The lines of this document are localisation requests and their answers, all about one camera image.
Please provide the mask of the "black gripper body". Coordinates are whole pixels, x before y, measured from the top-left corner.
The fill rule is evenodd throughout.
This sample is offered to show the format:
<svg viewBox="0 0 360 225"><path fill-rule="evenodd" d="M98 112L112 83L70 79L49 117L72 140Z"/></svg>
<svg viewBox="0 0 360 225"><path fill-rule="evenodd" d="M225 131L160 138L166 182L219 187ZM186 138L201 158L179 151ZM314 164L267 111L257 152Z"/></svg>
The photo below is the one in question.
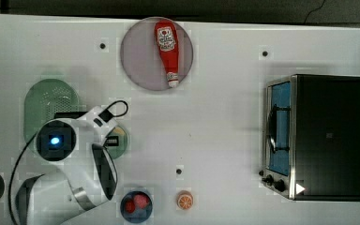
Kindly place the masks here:
<svg viewBox="0 0 360 225"><path fill-rule="evenodd" d="M116 147L119 145L119 137L114 135L114 136L109 136L106 139L106 142L104 143L105 146L109 146L109 147Z"/></svg>

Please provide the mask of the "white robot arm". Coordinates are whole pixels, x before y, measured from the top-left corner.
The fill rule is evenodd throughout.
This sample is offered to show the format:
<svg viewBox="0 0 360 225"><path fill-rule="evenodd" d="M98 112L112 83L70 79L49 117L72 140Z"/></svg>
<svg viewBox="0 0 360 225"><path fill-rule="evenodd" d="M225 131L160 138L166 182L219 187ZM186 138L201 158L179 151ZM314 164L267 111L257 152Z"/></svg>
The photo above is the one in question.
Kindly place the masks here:
<svg viewBox="0 0 360 225"><path fill-rule="evenodd" d="M116 126L95 117L41 127L32 150L53 170L22 183L15 198L20 225L61 225L113 198L117 172L104 143Z"/></svg>

